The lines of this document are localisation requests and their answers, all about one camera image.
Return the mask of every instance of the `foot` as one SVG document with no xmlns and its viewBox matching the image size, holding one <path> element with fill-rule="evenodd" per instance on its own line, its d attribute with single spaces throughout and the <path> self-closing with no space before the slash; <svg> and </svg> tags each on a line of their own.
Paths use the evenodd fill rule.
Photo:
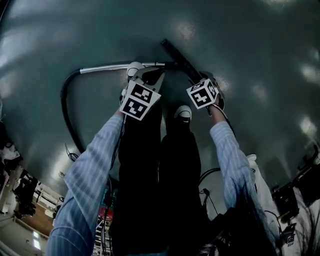
<svg viewBox="0 0 320 256">
<path fill-rule="evenodd" d="M 137 73 L 138 70 L 144 69 L 144 68 L 145 68 L 145 66 L 142 65 L 140 62 L 136 62 L 136 61 L 131 62 L 130 65 L 126 69 L 126 78 L 128 80 L 128 83 L 129 83 L 130 79 Z M 121 95 L 119 98 L 120 106 L 122 105 L 122 102 L 125 99 L 125 96 L 127 94 L 127 89 L 128 89 L 128 86 L 126 88 L 124 88 L 121 92 Z"/>
<path fill-rule="evenodd" d="M 142 65 L 140 62 L 131 62 L 128 68 L 126 69 L 126 77 L 128 82 L 130 79 L 137 73 L 138 70 L 144 69 L 145 66 Z"/>
<path fill-rule="evenodd" d="M 190 124 L 191 116 L 192 116 L 191 108 L 187 105 L 182 105 L 178 107 L 173 117 L 178 122 Z"/>
</svg>

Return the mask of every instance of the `shiny floor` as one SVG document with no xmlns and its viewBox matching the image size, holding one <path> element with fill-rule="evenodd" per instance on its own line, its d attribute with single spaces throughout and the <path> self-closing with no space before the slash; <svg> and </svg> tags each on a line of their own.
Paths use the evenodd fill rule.
<svg viewBox="0 0 320 256">
<path fill-rule="evenodd" d="M 65 143 L 76 148 L 61 112 L 64 79 L 78 68 L 170 61 L 160 46 L 167 38 L 214 74 L 240 147 L 257 154 L 270 187 L 281 186 L 319 136 L 319 31 L 318 0 L 11 0 L 0 26 L 3 122 L 23 167 L 65 194 Z M 117 109 L 125 84 L 125 71 L 72 83 L 70 117 L 84 144 Z M 189 86 L 183 73 L 168 72 L 162 104 L 191 105 Z M 204 172 L 219 165 L 212 124 L 205 110 L 192 110 Z"/>
</svg>

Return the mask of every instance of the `red object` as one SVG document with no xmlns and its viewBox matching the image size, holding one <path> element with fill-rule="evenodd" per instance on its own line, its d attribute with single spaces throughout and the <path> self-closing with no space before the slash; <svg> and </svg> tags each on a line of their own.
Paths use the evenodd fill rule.
<svg viewBox="0 0 320 256">
<path fill-rule="evenodd" d="M 105 207 L 105 206 L 101 206 L 100 209 L 99 209 L 98 215 L 103 219 L 105 218 L 106 209 L 107 209 L 107 207 Z M 114 217 L 114 211 L 112 209 L 109 209 L 107 214 L 106 214 L 106 218 L 105 219 L 108 222 L 110 222 L 110 221 L 112 221 L 113 217 Z"/>
</svg>

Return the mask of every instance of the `black pants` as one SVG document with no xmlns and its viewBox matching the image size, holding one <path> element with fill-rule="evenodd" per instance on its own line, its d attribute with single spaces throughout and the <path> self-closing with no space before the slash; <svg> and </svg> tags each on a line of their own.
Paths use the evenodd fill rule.
<svg viewBox="0 0 320 256">
<path fill-rule="evenodd" d="M 171 121 L 161 142 L 157 103 L 142 121 L 127 117 L 119 145 L 120 187 L 112 227 L 115 256 L 197 255 L 208 224 L 199 197 L 201 163 L 194 135 Z"/>
</svg>

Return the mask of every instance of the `window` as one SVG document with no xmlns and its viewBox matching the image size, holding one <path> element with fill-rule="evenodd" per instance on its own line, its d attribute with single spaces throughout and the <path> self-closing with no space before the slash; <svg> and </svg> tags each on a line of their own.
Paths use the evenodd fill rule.
<svg viewBox="0 0 320 256">
<path fill-rule="evenodd" d="M 38 234 L 36 231 L 33 231 L 33 236 L 34 236 L 35 238 L 39 238 L 39 234 Z"/>
<path fill-rule="evenodd" d="M 33 231 L 33 246 L 38 250 L 41 250 L 40 243 L 39 243 L 39 234 Z"/>
<path fill-rule="evenodd" d="M 40 248 L 40 243 L 39 243 L 38 240 L 33 239 L 33 246 L 34 246 L 35 248 L 39 249 L 39 250 L 41 249 L 41 248 Z"/>
</svg>

